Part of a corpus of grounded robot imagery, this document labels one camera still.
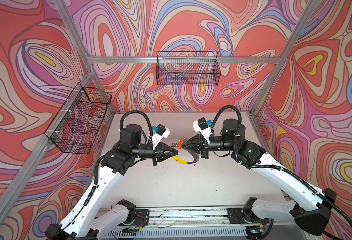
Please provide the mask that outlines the grey keyring with yellow grip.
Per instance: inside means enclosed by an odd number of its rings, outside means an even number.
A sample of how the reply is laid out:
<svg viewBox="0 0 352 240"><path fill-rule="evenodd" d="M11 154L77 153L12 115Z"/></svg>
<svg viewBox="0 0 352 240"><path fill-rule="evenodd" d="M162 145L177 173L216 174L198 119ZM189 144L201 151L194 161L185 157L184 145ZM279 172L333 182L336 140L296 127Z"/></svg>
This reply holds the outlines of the grey keyring with yellow grip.
<svg viewBox="0 0 352 240"><path fill-rule="evenodd" d="M196 164L198 161L199 161L199 158L200 158L200 154L199 152L198 153L190 153L193 157L193 161L192 162L187 162L185 160L182 160L181 158L179 157L172 157L175 161L177 161L178 163L180 164L183 164L183 165L190 165L190 164Z"/></svg>

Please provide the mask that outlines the key with red tag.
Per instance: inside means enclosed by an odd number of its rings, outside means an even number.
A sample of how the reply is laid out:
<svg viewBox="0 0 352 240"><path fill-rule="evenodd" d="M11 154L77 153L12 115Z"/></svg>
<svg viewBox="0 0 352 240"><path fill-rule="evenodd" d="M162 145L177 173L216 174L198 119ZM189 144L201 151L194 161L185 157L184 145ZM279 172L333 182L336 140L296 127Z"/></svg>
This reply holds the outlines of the key with red tag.
<svg viewBox="0 0 352 240"><path fill-rule="evenodd" d="M184 140L180 140L179 142L177 143L172 143L171 144L171 147L174 148L174 149L182 149L182 145L184 144Z"/></svg>

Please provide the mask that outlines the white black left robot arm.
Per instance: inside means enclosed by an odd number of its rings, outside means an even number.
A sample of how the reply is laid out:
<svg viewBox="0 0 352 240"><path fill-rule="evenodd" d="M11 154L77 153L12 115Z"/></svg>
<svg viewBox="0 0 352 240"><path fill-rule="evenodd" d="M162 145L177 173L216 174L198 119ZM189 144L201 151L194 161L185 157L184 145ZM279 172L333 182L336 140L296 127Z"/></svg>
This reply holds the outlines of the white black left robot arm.
<svg viewBox="0 0 352 240"><path fill-rule="evenodd" d="M136 206L128 200L119 201L101 217L96 214L112 188L137 162L151 159L156 165L178 154L176 149L162 142L170 134L168 128L159 124L151 127L150 132L147 142L142 143L140 125L120 128L119 141L96 162L92 185L59 224L51 224L47 228L47 239L100 240L118 225L134 223Z"/></svg>

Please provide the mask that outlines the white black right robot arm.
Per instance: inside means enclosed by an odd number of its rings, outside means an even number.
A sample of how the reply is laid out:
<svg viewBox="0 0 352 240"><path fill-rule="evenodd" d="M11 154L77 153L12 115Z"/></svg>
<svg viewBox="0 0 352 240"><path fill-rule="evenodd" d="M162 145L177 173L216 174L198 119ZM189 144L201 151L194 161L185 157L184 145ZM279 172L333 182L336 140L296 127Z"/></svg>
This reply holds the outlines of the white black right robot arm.
<svg viewBox="0 0 352 240"><path fill-rule="evenodd" d="M194 155L208 159L209 153L224 151L237 163L252 170L287 193L287 202L268 202L256 197L249 198L240 216L248 223L262 219L275 219L295 223L305 232L320 236L331 217L336 193L321 190L301 178L296 178L287 168L277 162L261 146L245 139L246 128L236 119L227 119L219 136L212 132L211 122L201 118L193 123L197 132L194 137L180 142L180 147Z"/></svg>

